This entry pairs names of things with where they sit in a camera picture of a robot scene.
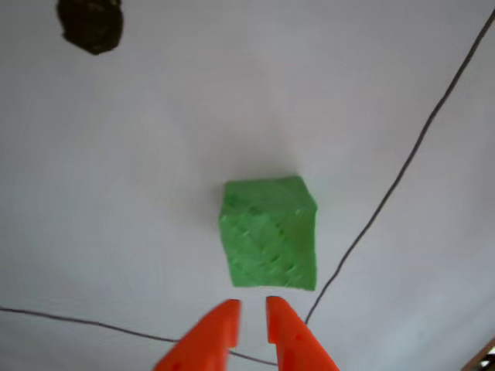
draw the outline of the thin black wire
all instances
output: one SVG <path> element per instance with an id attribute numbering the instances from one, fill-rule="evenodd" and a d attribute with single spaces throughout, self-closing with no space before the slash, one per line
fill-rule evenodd
<path id="1" fill-rule="evenodd" d="M 443 105 L 445 104 L 445 102 L 449 98 L 450 94 L 452 93 L 452 91 L 456 87 L 456 84 L 458 83 L 460 77 L 463 75 L 464 70 L 469 65 L 469 62 L 473 58 L 474 53 L 478 49 L 478 46 L 481 43 L 481 40 L 486 35 L 486 33 L 487 33 L 488 29 L 490 28 L 490 26 L 492 25 L 494 19 L 495 19 L 495 9 L 493 9 L 492 14 L 490 15 L 490 17 L 486 21 L 485 25 L 481 29 L 480 33 L 476 37 L 473 45 L 471 46 L 471 48 L 469 49 L 469 52 L 466 55 L 466 58 L 463 60 L 463 63 L 461 64 L 460 68 L 457 70 L 456 75 L 452 79 L 452 82 L 450 83 L 450 85 L 447 87 L 447 90 L 443 94 L 443 97 L 435 105 L 435 108 L 433 109 L 433 111 L 431 112 L 431 114 L 428 116 L 428 119 L 426 120 L 425 125 L 423 126 L 423 129 L 421 130 L 421 132 L 419 134 L 419 137 L 416 140 L 414 147 L 412 148 L 411 153 L 409 154 L 409 156 L 406 159 L 405 163 L 401 167 L 401 170 L 399 171 L 399 173 L 398 173 L 397 177 L 395 178 L 394 182 L 392 183 L 392 185 L 388 189 L 387 193 L 385 193 L 384 198 L 381 200 L 380 204 L 378 205 L 377 209 L 374 211 L 373 215 L 371 216 L 371 218 L 368 221 L 368 223 L 366 224 L 366 226 L 363 228 L 363 230 L 361 230 L 361 232 L 356 237 L 356 239 L 354 240 L 354 242 L 350 245 L 349 249 L 347 249 L 347 252 L 343 255 L 343 257 L 340 260 L 339 265 L 337 266 L 337 269 L 333 273 L 332 277 L 330 277 L 330 279 L 325 283 L 325 286 L 323 286 L 323 289 L 319 293 L 318 298 L 316 299 L 315 303 L 313 304 L 313 306 L 309 310 L 308 315 L 306 316 L 306 320 L 305 320 L 305 323 L 306 324 L 308 324 L 309 319 L 312 316 L 312 313 L 315 311 L 316 307 L 318 306 L 320 300 L 322 299 L 322 297 L 325 294 L 325 292 L 328 289 L 328 287 L 332 284 L 332 282 L 339 275 L 339 273 L 342 270 L 342 267 L 345 264 L 347 258 L 353 252 L 354 248 L 359 243 L 359 241 L 361 240 L 361 238 L 363 238 L 364 234 L 371 228 L 371 226 L 373 225 L 374 221 L 378 217 L 378 214 L 380 214 L 381 210 L 385 206 L 385 203 L 390 198 L 392 192 L 397 188 L 399 182 L 402 180 L 402 177 L 404 176 L 406 170 L 408 169 L 408 167 L 411 164 L 413 158 L 415 157 L 416 152 L 418 151 L 421 143 L 423 142 L 423 139 L 425 138 L 426 132 L 428 131 L 430 125 L 432 124 L 433 120 L 435 119 L 437 113 L 442 109 Z M 108 325 L 108 324 L 103 323 L 103 322 L 88 321 L 88 320 L 85 320 L 85 319 L 64 317 L 64 316 L 61 316 L 61 315 L 51 315 L 49 313 L 42 313 L 40 311 L 29 311 L 29 310 L 25 310 L 25 309 L 15 309 L 15 308 L 6 308 L 6 307 L 0 307 L 0 311 L 4 311 L 4 312 L 8 312 L 8 313 L 20 314 L 20 315 L 30 315 L 30 316 L 33 316 L 33 317 L 46 318 L 46 319 L 51 319 L 51 320 L 54 320 L 54 321 L 72 322 L 72 323 L 78 323 L 78 324 L 81 324 L 81 325 L 92 325 L 92 326 L 97 326 L 97 327 L 102 327 L 102 328 L 108 328 L 110 330 L 114 330 L 114 331 L 118 331 L 118 332 L 123 332 L 125 334 L 134 335 L 134 336 L 138 336 L 138 337 L 145 338 L 145 339 L 157 340 L 157 341 L 160 341 L 160 342 L 176 343 L 176 342 L 179 341 L 177 339 L 163 338 L 162 336 L 145 334 L 144 332 L 136 332 L 136 331 L 133 331 L 133 330 L 128 330 L 126 328 L 117 327 L 117 326 L 113 326 L 113 325 Z M 263 363 L 265 365 L 270 365 L 270 366 L 277 366 L 277 363 L 275 363 L 275 362 L 265 361 L 263 359 L 258 359 L 258 358 L 255 358 L 255 357 L 246 356 L 246 355 L 244 355 L 242 353 L 239 353 L 239 352 L 230 351 L 230 354 L 232 356 L 241 357 L 241 358 L 244 358 L 244 359 L 248 359 L 250 361 L 253 361 L 253 362 Z"/>
<path id="2" fill-rule="evenodd" d="M 419 146 L 423 142 L 423 139 L 425 139 L 426 132 L 430 128 L 430 125 L 432 124 L 433 120 L 435 120 L 435 117 L 436 117 L 437 113 L 442 109 L 442 107 L 445 104 L 445 102 L 447 101 L 447 99 L 449 99 L 450 94 L 452 93 L 452 91 L 456 87 L 456 85 L 457 85 L 460 77 L 463 75 L 464 70 L 469 65 L 469 62 L 473 58 L 474 53 L 478 49 L 478 45 L 481 43 L 481 40 L 486 35 L 486 32 L 488 31 L 488 29 L 490 28 L 491 24 L 493 23 L 493 19 L 494 18 L 495 18 L 495 9 L 492 11 L 492 14 L 490 15 L 490 17 L 488 17 L 488 20 L 486 21 L 485 25 L 483 26 L 483 28 L 481 29 L 480 33 L 478 34 L 478 36 L 474 40 L 474 43 L 471 45 L 471 48 L 469 49 L 469 52 L 467 53 L 467 55 L 464 58 L 461 66 L 457 70 L 456 75 L 454 75 L 454 78 L 452 79 L 450 85 L 447 87 L 447 90 L 443 94 L 443 97 L 435 105 L 435 108 L 433 108 L 433 111 L 428 116 L 428 119 L 426 120 L 425 124 L 423 125 L 423 129 L 419 133 L 418 139 L 416 139 L 415 145 L 412 148 L 411 153 L 409 153 L 408 158 L 405 160 L 405 163 L 401 167 L 401 170 L 399 171 L 399 173 L 395 177 L 394 182 L 392 183 L 392 185 L 388 189 L 387 193 L 385 193 L 384 198 L 380 201 L 380 204 L 378 205 L 378 207 L 374 211 L 373 215 L 371 216 L 371 218 L 368 221 L 368 223 L 366 224 L 366 226 L 364 226 L 363 230 L 361 230 L 361 232 L 357 235 L 357 237 L 354 240 L 354 242 L 352 242 L 352 244 L 350 245 L 350 247 L 347 249 L 346 253 L 343 255 L 343 257 L 340 260 L 339 265 L 337 266 L 337 269 L 333 273 L 332 277 L 330 277 L 330 279 L 325 283 L 325 286 L 323 286 L 323 289 L 319 293 L 318 298 L 316 298 L 315 303 L 312 305 L 311 309 L 309 310 L 308 315 L 306 316 L 306 320 L 304 321 L 306 324 L 308 324 L 308 322 L 309 322 L 309 320 L 310 320 L 310 318 L 312 316 L 312 313 L 315 311 L 316 307 L 318 306 L 320 300 L 322 299 L 322 297 L 325 294 L 325 292 L 328 289 L 328 287 L 332 284 L 332 282 L 339 275 L 340 271 L 342 270 L 342 266 L 345 264 L 347 258 L 350 256 L 350 253 L 353 252 L 354 248 L 357 246 L 357 244 L 359 243 L 359 241 L 361 240 L 361 238 L 363 238 L 364 234 L 366 234 L 366 232 L 371 228 L 371 226 L 373 225 L 374 221 L 376 220 L 376 218 L 380 214 L 381 210 L 385 206 L 385 203 L 387 203 L 387 201 L 390 198 L 391 194 L 397 188 L 399 182 L 402 180 L 402 177 L 404 176 L 406 170 L 408 169 L 409 165 L 411 164 L 413 158 L 416 156 L 416 152 L 418 152 Z"/>
<path id="3" fill-rule="evenodd" d="M 30 315 L 32 317 L 46 318 L 46 319 L 51 319 L 53 321 L 71 322 L 71 323 L 78 323 L 80 325 L 90 325 L 90 326 L 97 326 L 97 327 L 102 327 L 102 328 L 108 328 L 109 330 L 123 332 L 125 334 L 138 336 L 140 338 L 157 340 L 159 342 L 171 342 L 171 343 L 179 342 L 178 339 L 163 338 L 162 336 L 145 334 L 144 332 L 137 332 L 137 331 L 129 330 L 127 328 L 122 328 L 122 327 L 118 327 L 118 326 L 108 325 L 106 323 L 99 322 L 99 321 L 90 321 L 90 320 L 80 319 L 80 318 L 65 317 L 65 316 L 62 316 L 62 315 L 52 315 L 50 313 L 43 313 L 41 311 L 28 311 L 28 310 L 25 310 L 25 309 L 6 308 L 6 307 L 1 307 L 1 306 L 0 306 L 0 311 L 5 311 L 7 313 L 15 313 L 17 315 Z M 254 362 L 258 362 L 258 363 L 263 363 L 265 365 L 277 366 L 277 363 L 275 363 L 275 362 L 265 361 L 263 359 L 258 359 L 258 358 L 255 358 L 255 357 L 246 356 L 245 354 L 242 354 L 242 353 L 239 353 L 239 352 L 230 351 L 230 354 L 232 356 L 236 356 L 236 357 L 248 359 L 250 361 L 254 361 Z"/>

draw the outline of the wooden edge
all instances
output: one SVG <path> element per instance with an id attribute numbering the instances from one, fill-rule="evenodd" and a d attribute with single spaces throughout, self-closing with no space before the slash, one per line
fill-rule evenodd
<path id="1" fill-rule="evenodd" d="M 488 344 L 481 349 L 462 369 L 461 371 L 473 371 L 474 366 L 481 362 L 481 360 L 488 354 L 488 352 L 495 347 L 495 338 L 493 338 Z"/>

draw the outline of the green cube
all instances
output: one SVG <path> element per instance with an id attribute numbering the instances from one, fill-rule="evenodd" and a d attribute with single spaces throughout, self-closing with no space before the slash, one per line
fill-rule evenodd
<path id="1" fill-rule="evenodd" d="M 220 235 L 236 287 L 316 287 L 317 206 L 299 176 L 228 182 Z"/>

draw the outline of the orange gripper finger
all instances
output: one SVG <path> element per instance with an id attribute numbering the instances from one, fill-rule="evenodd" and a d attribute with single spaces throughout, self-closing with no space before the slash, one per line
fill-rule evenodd
<path id="1" fill-rule="evenodd" d="M 155 371 L 225 371 L 237 345 L 241 302 L 230 299 L 205 315 L 155 367 Z"/>
<path id="2" fill-rule="evenodd" d="M 294 309 L 282 298 L 266 298 L 268 342 L 277 345 L 280 371 L 339 371 Z"/>

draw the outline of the dark blob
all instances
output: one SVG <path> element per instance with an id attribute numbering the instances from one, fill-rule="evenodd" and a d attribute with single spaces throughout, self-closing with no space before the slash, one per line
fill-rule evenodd
<path id="1" fill-rule="evenodd" d="M 120 42 L 121 0 L 59 0 L 56 10 L 63 37 L 91 54 L 108 52 Z"/>

